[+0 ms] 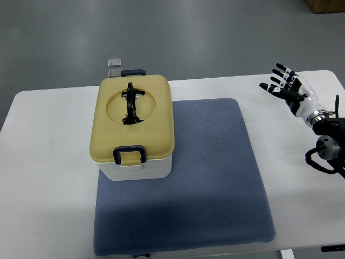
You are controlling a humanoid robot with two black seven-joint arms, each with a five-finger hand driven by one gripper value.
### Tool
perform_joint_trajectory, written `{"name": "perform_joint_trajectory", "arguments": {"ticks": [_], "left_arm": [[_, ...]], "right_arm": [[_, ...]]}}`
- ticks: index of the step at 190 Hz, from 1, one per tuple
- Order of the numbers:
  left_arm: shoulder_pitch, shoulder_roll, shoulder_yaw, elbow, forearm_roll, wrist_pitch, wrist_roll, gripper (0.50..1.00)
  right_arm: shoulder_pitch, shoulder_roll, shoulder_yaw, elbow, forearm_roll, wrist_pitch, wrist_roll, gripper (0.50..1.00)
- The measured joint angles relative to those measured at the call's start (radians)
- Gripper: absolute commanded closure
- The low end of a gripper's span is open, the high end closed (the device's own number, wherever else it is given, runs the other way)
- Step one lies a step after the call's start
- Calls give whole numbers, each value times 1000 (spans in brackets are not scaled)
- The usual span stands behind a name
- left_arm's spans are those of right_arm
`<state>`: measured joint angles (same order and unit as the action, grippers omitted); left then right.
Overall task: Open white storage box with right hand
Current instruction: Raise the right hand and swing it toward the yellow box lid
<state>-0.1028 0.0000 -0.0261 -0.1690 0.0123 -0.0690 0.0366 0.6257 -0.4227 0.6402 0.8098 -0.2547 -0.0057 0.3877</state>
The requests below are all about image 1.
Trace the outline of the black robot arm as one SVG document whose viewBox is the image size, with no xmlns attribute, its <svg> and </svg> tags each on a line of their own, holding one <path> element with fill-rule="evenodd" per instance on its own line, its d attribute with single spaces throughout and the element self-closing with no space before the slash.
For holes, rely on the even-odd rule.
<svg viewBox="0 0 345 259">
<path fill-rule="evenodd" d="M 339 96 L 335 98 L 334 118 L 323 118 L 315 122 L 312 130 L 319 136 L 314 148 L 306 152 L 305 161 L 314 169 L 326 174 L 344 176 L 344 118 L 339 117 Z M 328 162 L 332 170 L 319 165 L 312 160 L 313 154 Z"/>
</svg>

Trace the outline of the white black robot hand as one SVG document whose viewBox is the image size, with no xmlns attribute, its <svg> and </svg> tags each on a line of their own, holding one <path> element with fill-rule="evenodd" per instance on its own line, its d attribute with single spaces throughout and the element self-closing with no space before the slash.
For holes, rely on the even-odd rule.
<svg viewBox="0 0 345 259">
<path fill-rule="evenodd" d="M 308 127 L 327 117 L 329 112 L 318 100 L 318 95 L 304 77 L 286 66 L 277 63 L 272 72 L 271 84 L 260 83 L 259 86 L 269 94 L 283 99 L 292 114 L 301 118 Z"/>
</svg>

